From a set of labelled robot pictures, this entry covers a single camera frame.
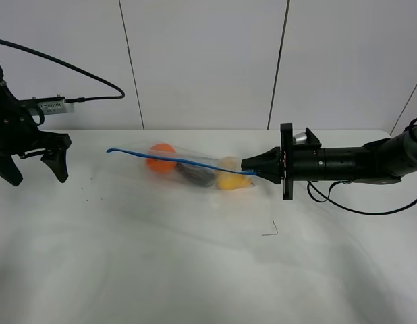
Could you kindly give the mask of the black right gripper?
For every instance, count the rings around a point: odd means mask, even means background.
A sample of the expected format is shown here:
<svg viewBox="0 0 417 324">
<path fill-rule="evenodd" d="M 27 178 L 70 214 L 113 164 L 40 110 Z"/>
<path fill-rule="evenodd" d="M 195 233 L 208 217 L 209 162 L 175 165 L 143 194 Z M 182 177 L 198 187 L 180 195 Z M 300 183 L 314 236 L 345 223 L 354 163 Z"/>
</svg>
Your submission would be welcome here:
<svg viewBox="0 0 417 324">
<path fill-rule="evenodd" d="M 293 199 L 295 181 L 317 181 L 325 178 L 325 150 L 297 149 L 293 145 L 292 123 L 280 125 L 281 148 L 242 159 L 242 171 L 253 171 L 260 178 L 283 187 L 283 200 Z M 283 167 L 282 175 L 278 172 Z"/>
</svg>

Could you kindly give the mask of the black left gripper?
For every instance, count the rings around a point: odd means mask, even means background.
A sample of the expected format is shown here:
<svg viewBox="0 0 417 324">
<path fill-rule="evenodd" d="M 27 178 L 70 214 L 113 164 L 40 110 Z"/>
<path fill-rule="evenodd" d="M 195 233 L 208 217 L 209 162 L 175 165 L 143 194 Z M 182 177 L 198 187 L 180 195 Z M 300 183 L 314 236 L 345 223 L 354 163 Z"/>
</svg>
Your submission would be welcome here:
<svg viewBox="0 0 417 324">
<path fill-rule="evenodd" d="M 35 99 L 19 100 L 11 93 L 0 65 L 0 177 L 13 186 L 23 180 L 12 155 L 40 160 L 64 183 L 68 179 L 66 155 L 72 141 L 68 134 L 43 132 L 43 148 L 36 138 L 43 124 L 43 111 Z"/>
</svg>

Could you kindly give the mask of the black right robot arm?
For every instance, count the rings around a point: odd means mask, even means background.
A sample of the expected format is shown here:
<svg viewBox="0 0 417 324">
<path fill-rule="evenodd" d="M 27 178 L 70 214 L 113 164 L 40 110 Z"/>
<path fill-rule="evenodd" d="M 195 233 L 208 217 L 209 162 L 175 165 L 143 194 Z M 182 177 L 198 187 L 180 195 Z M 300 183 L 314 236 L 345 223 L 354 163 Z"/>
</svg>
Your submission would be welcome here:
<svg viewBox="0 0 417 324">
<path fill-rule="evenodd" d="M 417 172 L 417 120 L 395 138 L 359 147 L 324 148 L 309 128 L 294 134 L 291 123 L 281 124 L 280 133 L 280 146 L 242 159 L 241 168 L 282 185 L 284 200 L 292 200 L 295 181 L 394 184 Z"/>
</svg>

